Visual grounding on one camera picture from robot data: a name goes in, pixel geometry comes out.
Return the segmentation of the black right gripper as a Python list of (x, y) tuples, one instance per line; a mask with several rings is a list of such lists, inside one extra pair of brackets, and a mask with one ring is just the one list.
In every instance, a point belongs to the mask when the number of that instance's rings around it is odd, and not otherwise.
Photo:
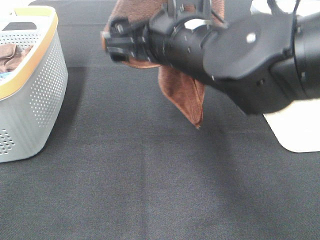
[(100, 33), (100, 38), (103, 50), (114, 62), (153, 59), (147, 19), (130, 22), (127, 17), (115, 17), (108, 24), (108, 30)]

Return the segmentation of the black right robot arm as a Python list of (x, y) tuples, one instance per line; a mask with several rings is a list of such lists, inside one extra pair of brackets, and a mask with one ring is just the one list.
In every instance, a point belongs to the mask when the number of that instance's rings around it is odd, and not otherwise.
[(248, 115), (320, 96), (318, 13), (260, 13), (222, 27), (199, 15), (172, 18), (161, 11), (134, 23), (114, 19), (101, 38), (113, 61), (171, 66), (225, 93)]

